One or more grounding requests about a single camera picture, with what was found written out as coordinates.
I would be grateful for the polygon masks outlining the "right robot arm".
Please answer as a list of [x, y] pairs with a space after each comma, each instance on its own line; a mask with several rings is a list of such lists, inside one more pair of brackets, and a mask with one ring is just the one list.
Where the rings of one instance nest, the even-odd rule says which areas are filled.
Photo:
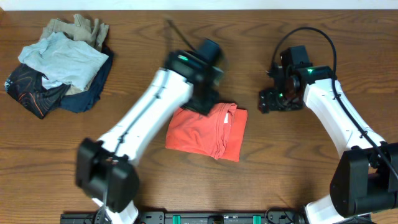
[[273, 65], [274, 87], [259, 93], [259, 109], [304, 106], [320, 120], [340, 161], [329, 194], [304, 207], [307, 223], [366, 222], [371, 213], [397, 208], [397, 144], [385, 142], [362, 119], [328, 66]]

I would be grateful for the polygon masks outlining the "red printed t-shirt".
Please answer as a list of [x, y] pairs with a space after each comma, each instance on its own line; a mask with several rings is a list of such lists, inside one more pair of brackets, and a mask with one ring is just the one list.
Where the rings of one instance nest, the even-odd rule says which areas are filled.
[[238, 162], [248, 112], [235, 103], [218, 103], [208, 115], [177, 110], [168, 127], [165, 147]]

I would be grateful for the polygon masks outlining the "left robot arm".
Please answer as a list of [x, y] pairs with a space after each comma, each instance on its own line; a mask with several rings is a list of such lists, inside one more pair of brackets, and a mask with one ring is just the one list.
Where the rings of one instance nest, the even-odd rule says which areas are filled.
[[207, 114], [215, 104], [222, 50], [169, 53], [144, 94], [97, 140], [84, 139], [76, 157], [75, 183], [99, 205], [92, 223], [134, 223], [139, 190], [136, 167], [155, 135], [179, 108]]

